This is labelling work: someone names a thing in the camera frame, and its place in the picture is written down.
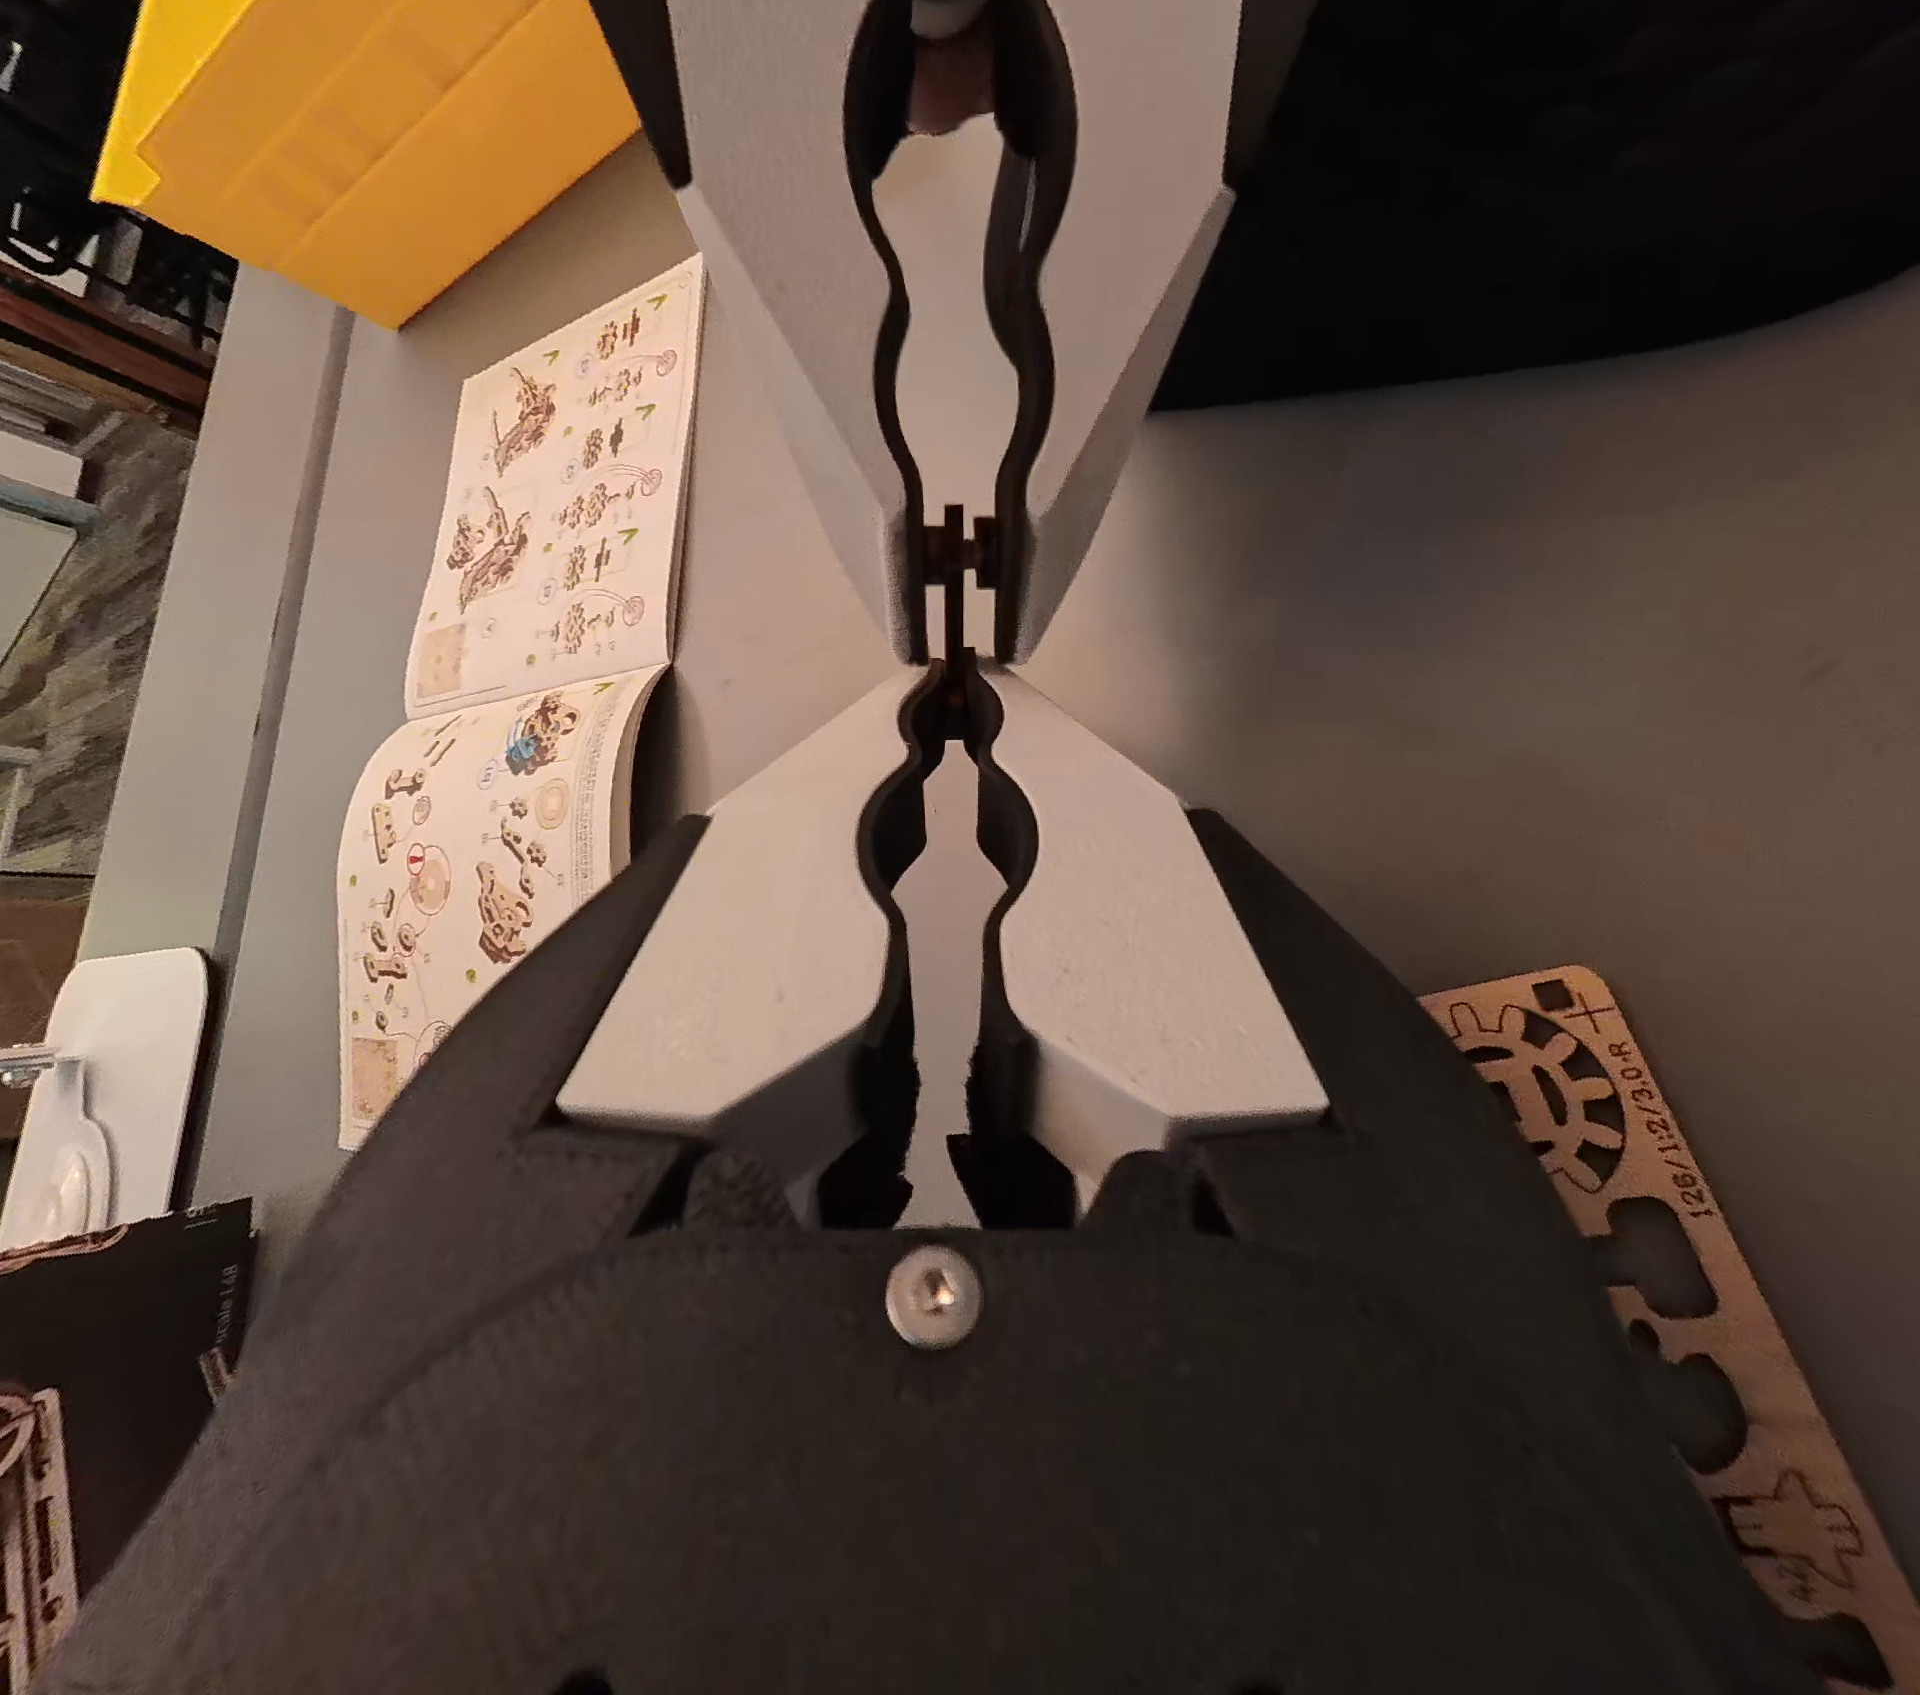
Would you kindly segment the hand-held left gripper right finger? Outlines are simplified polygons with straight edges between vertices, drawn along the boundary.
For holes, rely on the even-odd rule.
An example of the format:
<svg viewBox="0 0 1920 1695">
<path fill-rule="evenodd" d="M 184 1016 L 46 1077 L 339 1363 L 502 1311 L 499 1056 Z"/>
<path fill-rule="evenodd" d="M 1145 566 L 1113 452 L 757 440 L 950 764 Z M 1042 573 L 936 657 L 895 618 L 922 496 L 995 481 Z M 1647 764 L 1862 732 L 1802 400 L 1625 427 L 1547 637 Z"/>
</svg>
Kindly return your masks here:
<svg viewBox="0 0 1920 1695">
<path fill-rule="evenodd" d="M 1316 1125 L 1329 1092 L 1188 808 L 1018 671 L 969 671 L 975 839 L 1005 875 L 959 1192 L 1073 1227 L 1119 1156 Z"/>
</svg>

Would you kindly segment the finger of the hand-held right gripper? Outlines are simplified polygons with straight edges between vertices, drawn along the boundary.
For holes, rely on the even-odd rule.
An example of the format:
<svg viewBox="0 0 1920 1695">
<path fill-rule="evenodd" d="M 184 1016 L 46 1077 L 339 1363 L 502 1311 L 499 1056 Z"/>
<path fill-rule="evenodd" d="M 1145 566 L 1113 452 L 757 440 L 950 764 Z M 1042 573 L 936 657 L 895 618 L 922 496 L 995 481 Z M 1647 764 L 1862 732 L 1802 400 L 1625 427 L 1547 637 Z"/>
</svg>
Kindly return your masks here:
<svg viewBox="0 0 1920 1695">
<path fill-rule="evenodd" d="M 1056 618 L 1228 225 L 1243 0 L 995 0 L 995 657 Z"/>
<path fill-rule="evenodd" d="M 877 0 L 663 0 L 683 219 L 757 357 L 798 481 L 865 610 L 922 666 L 917 476 L 895 452 L 903 286 L 846 171 L 846 73 Z"/>
</svg>

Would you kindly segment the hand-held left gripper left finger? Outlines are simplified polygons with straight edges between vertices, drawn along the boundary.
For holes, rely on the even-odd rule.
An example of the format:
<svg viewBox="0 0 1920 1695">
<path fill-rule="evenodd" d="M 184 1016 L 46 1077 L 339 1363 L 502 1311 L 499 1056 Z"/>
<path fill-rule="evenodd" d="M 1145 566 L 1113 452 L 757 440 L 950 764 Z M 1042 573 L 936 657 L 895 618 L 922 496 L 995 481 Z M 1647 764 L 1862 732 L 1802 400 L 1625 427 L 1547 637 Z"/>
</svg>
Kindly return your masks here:
<svg viewBox="0 0 1920 1695">
<path fill-rule="evenodd" d="M 895 881 L 947 671 L 895 671 L 710 808 L 564 1117 L 757 1156 L 820 1227 L 895 1227 L 917 1125 Z"/>
</svg>

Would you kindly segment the model instruction booklet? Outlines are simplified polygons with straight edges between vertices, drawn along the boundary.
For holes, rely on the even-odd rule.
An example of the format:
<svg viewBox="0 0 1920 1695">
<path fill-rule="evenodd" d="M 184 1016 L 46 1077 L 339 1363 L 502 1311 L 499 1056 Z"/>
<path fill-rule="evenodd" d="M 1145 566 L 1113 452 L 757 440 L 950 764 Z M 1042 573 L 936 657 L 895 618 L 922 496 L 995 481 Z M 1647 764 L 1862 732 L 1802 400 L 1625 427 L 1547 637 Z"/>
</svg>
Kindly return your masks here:
<svg viewBox="0 0 1920 1695">
<path fill-rule="evenodd" d="M 404 721 L 371 752 L 339 847 L 346 1149 L 630 860 L 701 329 L 696 252 L 460 387 Z"/>
</svg>

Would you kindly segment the laser-cut wooden parts sheet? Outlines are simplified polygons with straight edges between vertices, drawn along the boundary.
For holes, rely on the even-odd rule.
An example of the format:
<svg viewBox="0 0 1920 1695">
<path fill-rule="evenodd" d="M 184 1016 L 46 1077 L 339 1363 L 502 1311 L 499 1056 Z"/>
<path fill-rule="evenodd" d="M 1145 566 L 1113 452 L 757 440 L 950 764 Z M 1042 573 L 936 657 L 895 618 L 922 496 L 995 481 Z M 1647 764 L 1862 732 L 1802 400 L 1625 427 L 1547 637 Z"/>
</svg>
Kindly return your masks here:
<svg viewBox="0 0 1920 1695">
<path fill-rule="evenodd" d="M 1506 1098 L 1591 1241 L 1716 1532 L 1794 1628 L 1825 1690 L 1912 1695 L 1920 1615 L 1908 1569 L 1622 994 L 1591 965 L 1539 965 L 1434 987 L 1425 1007 Z"/>
</svg>

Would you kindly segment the black model kit box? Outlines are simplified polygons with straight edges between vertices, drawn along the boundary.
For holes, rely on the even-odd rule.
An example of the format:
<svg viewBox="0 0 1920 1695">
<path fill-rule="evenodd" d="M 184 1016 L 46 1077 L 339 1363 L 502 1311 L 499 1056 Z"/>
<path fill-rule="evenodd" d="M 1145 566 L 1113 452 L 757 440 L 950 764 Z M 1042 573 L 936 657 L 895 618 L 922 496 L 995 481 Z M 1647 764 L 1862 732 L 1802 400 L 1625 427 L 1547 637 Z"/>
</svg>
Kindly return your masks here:
<svg viewBox="0 0 1920 1695">
<path fill-rule="evenodd" d="M 251 1256 L 251 1201 L 0 1256 L 10 1695 L 37 1683 L 231 1387 Z"/>
</svg>

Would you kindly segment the person's right hand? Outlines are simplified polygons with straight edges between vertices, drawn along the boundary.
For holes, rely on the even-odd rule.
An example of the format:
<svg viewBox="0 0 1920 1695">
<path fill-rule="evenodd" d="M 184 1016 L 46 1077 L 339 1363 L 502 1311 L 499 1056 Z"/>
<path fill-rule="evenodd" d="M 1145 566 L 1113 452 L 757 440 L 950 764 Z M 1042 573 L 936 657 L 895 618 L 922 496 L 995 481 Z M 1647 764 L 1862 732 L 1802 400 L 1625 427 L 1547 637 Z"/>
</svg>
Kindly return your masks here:
<svg viewBox="0 0 1920 1695">
<path fill-rule="evenodd" d="M 936 137 L 959 132 L 969 121 L 995 110 L 995 30 L 950 30 L 950 32 L 917 32 L 913 43 L 913 99 L 903 99 L 903 132 Z"/>
</svg>

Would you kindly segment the yellow plastic bin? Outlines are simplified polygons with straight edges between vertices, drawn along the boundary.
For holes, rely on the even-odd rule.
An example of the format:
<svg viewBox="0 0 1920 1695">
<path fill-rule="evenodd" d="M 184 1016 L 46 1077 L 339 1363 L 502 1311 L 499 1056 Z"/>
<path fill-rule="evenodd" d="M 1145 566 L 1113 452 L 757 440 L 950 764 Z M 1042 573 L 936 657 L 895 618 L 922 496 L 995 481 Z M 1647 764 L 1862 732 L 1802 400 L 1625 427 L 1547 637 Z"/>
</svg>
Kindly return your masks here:
<svg viewBox="0 0 1920 1695">
<path fill-rule="evenodd" d="M 586 0 L 138 0 L 88 197 L 398 329 L 630 132 Z"/>
</svg>

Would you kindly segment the white stand base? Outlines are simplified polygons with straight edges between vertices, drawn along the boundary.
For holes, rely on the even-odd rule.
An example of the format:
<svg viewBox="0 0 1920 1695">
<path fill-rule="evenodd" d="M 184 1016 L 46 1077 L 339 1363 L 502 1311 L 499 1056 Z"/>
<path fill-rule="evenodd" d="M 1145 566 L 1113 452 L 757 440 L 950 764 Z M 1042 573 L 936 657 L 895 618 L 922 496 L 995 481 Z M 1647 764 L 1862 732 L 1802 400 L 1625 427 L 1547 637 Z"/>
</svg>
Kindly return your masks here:
<svg viewBox="0 0 1920 1695">
<path fill-rule="evenodd" d="M 75 1250 L 172 1209 L 200 1066 L 213 961 L 193 945 L 75 961 L 42 1042 L 0 1056 L 22 1092 L 0 1250 Z"/>
</svg>

